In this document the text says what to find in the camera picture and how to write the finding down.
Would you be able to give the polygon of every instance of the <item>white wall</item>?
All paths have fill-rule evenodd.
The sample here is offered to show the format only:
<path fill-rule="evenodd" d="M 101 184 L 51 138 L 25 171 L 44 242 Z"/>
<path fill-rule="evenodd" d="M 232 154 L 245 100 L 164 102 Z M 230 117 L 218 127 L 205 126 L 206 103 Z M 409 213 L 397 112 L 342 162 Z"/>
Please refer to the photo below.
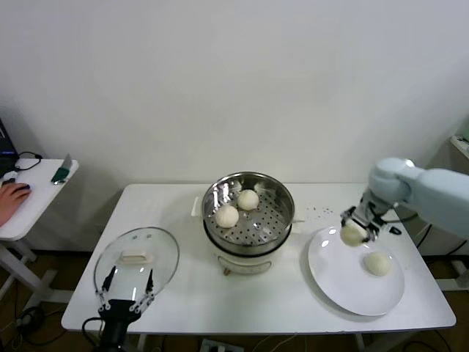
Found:
<path fill-rule="evenodd" d="M 128 183 L 365 181 L 426 164 L 469 112 L 466 1 L 0 4 L 0 106 L 19 150 L 81 169 L 29 236 L 91 249 Z"/>

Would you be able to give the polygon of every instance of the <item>white table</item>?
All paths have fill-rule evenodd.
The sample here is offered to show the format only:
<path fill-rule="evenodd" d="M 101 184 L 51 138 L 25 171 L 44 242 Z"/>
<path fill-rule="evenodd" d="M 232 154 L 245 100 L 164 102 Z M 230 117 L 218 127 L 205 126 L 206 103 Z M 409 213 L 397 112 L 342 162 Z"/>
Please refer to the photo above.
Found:
<path fill-rule="evenodd" d="M 224 276 L 210 251 L 201 219 L 191 217 L 194 198 L 202 196 L 207 187 L 128 186 L 75 289 L 62 325 L 78 331 L 85 319 L 97 315 L 93 268 L 100 253 L 117 236 L 144 226 L 162 227 L 174 235 L 180 245 L 180 264 L 152 306 L 129 326 L 130 333 L 343 334 L 433 329 L 456 323 L 401 224 L 397 227 L 402 235 L 379 239 L 394 253 L 405 275 L 402 300 L 387 315 L 364 317 L 347 312 L 330 301 L 313 280 L 306 258 L 312 233 L 338 222 L 340 212 L 361 198 L 364 184 L 287 185 L 297 212 L 306 220 L 303 233 L 291 234 L 281 262 L 255 276 Z M 325 208 L 333 213 L 326 215 Z M 90 323 L 89 328 L 97 330 L 99 324 Z"/>
<path fill-rule="evenodd" d="M 0 299 L 16 278 L 34 292 L 26 307 L 37 305 L 40 301 L 67 303 L 70 300 L 72 291 L 49 288 L 56 271 L 48 270 L 43 278 L 39 278 L 26 267 L 26 261 L 34 261 L 36 256 L 26 244 L 19 241 L 28 234 L 38 218 L 67 184 L 54 185 L 51 183 L 52 176 L 62 165 L 62 162 L 61 159 L 43 159 L 34 168 L 21 171 L 16 177 L 17 183 L 28 183 L 32 192 L 12 218 L 0 227 L 0 241 L 3 243 L 0 244 L 0 265 L 11 273 L 0 289 Z M 37 163 L 37 159 L 22 158 L 16 165 L 24 169 L 35 163 Z M 74 160 L 67 178 L 72 177 L 77 168 L 78 162 Z M 20 252 L 23 255 L 21 260 L 12 255 L 5 246 L 12 246 Z"/>

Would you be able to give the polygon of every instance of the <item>small white table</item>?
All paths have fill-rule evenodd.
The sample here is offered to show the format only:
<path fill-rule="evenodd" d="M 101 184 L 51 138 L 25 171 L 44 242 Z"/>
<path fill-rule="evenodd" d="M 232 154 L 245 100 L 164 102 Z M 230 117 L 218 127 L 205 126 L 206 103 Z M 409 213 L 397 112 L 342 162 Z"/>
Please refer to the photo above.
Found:
<path fill-rule="evenodd" d="M 49 284 L 56 275 L 55 270 L 48 270 L 42 278 L 39 278 L 26 267 L 26 261 L 36 260 L 36 255 L 25 243 L 19 241 L 28 234 L 38 218 L 67 184 L 54 185 L 51 183 L 52 176 L 62 165 L 62 162 L 61 159 L 43 159 L 34 168 L 18 172 L 16 183 L 28 183 L 32 192 L 12 218 L 0 227 L 0 241 L 2 242 L 0 243 L 0 265 L 11 273 L 0 288 L 0 299 L 16 278 L 33 291 L 26 308 L 35 306 L 40 301 L 67 303 L 70 300 L 72 291 L 49 288 Z M 37 163 L 37 159 L 22 158 L 16 165 L 24 169 L 35 163 Z M 67 178 L 71 178 L 77 168 L 78 162 L 74 160 Z M 5 246 L 14 247 L 23 256 L 21 260 L 11 254 Z"/>

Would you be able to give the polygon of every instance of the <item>glass lid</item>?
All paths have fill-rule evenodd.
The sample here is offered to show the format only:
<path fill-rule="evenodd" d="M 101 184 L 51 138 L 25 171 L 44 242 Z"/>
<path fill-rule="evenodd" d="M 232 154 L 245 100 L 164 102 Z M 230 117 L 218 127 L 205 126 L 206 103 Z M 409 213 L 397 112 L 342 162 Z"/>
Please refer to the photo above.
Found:
<path fill-rule="evenodd" d="M 166 230 L 142 227 L 126 232 L 111 242 L 98 259 L 96 292 L 105 290 L 109 299 L 131 301 L 139 300 L 146 292 L 155 296 L 172 279 L 179 255 L 176 239 Z"/>

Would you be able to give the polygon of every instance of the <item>knife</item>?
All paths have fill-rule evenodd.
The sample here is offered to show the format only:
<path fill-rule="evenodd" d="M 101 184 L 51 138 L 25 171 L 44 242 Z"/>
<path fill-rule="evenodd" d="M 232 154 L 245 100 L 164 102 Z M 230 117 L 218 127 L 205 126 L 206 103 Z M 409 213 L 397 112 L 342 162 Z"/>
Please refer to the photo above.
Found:
<path fill-rule="evenodd" d="M 71 166 L 72 166 L 72 158 L 70 157 L 70 154 L 67 154 L 67 156 L 64 159 L 64 162 L 57 169 L 56 173 L 53 175 L 51 182 L 54 185 L 59 185 L 60 183 L 64 183 L 65 178 L 70 173 Z"/>

